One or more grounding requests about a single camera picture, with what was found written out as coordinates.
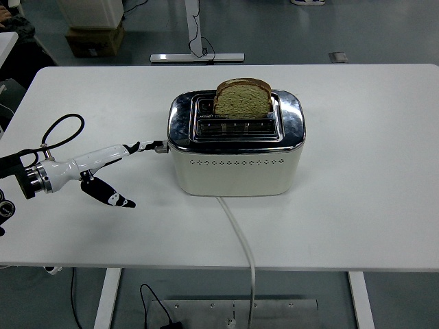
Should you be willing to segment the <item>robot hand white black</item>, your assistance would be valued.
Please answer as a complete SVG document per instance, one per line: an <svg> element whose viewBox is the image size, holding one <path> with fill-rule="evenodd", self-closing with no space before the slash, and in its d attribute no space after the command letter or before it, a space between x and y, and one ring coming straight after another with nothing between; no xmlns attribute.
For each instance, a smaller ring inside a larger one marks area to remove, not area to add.
<svg viewBox="0 0 439 329"><path fill-rule="evenodd" d="M40 184L38 189L46 193L55 193L67 182L76 180L80 182L83 192L105 205L134 208L136 206L134 201L125 198L111 185L95 177L95 173L126 156L149 150L167 153L169 147L166 141L137 142L131 145L113 145L65 162L44 160L35 166L36 177Z"/></svg>

